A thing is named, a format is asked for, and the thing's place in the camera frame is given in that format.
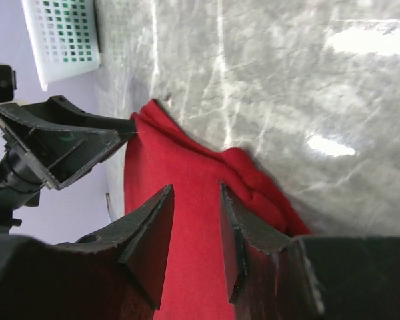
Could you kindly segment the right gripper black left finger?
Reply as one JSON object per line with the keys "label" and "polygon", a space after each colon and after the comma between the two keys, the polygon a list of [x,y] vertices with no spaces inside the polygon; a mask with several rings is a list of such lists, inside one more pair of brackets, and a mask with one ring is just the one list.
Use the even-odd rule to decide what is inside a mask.
{"label": "right gripper black left finger", "polygon": [[0,234],[0,319],[152,319],[173,225],[167,185],[74,243]]}

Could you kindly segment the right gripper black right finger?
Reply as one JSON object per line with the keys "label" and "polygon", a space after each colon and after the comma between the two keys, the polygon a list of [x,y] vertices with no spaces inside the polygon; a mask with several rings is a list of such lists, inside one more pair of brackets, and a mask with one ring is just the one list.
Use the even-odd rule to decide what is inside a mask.
{"label": "right gripper black right finger", "polygon": [[400,237],[288,237],[220,186],[236,319],[400,319]]}

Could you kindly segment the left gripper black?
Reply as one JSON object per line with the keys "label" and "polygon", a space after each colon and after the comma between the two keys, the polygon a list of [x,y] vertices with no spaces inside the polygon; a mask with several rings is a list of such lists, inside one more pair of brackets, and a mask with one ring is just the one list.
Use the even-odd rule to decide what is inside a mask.
{"label": "left gripper black", "polygon": [[134,121],[87,113],[62,95],[14,102],[16,88],[16,72],[0,63],[0,233],[21,225],[14,210],[38,206],[44,185],[72,185],[137,134]]}

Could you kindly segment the red t-shirt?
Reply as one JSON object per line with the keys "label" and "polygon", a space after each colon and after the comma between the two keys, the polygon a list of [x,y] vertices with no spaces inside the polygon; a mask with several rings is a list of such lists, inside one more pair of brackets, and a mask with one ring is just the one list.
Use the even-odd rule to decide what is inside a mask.
{"label": "red t-shirt", "polygon": [[161,104],[133,113],[137,135],[127,144],[126,212],[166,185],[175,194],[174,219],[160,309],[156,319],[232,319],[227,299],[221,232],[220,184],[278,231],[308,228],[273,180],[240,148],[214,152],[189,138]]}

